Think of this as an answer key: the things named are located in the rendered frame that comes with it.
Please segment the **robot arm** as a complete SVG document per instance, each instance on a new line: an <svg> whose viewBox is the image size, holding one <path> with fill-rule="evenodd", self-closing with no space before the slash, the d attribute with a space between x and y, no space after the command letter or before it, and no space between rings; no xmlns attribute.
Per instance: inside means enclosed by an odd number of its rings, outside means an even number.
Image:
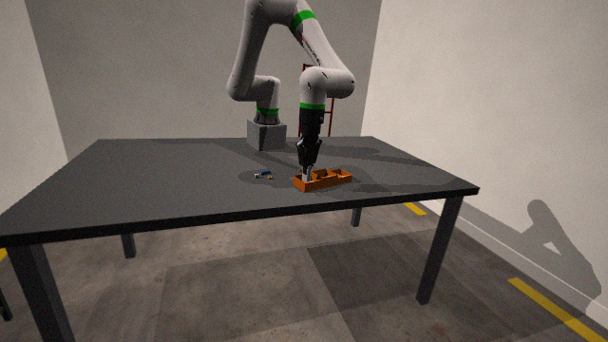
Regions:
<svg viewBox="0 0 608 342"><path fill-rule="evenodd" d="M323 124L326 99L349 97L355 89L355 78L333 51L305 0L245 0L237 58L226 87L229 96L238 102L256 102L254 123L280 124L280 81L256 75L272 24L287 26L316 65L306 68L299 78L299 121Z"/></svg>

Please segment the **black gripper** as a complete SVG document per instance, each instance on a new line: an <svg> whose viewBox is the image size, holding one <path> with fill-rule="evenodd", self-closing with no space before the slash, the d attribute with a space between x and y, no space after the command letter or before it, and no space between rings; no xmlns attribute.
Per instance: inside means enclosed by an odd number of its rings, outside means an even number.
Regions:
<svg viewBox="0 0 608 342"><path fill-rule="evenodd" d="M302 136L300 142L295 144L299 164L303 166L302 180L305 182L311 181L312 166L316 162L318 151L322 144L322 140L318 139L320 128L321 125L306 125L302 123L300 128Z"/></svg>

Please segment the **orange rack of bins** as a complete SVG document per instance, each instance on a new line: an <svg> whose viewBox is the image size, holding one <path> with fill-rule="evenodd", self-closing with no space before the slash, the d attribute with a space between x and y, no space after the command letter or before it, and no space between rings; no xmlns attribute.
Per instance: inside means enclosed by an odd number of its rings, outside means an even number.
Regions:
<svg viewBox="0 0 608 342"><path fill-rule="evenodd" d="M294 186L304 193L322 188L327 188L347 182L352 182L352 174L342 170L327 168L314 170L311 174L311 181L303 181L302 174L294 176Z"/></svg>

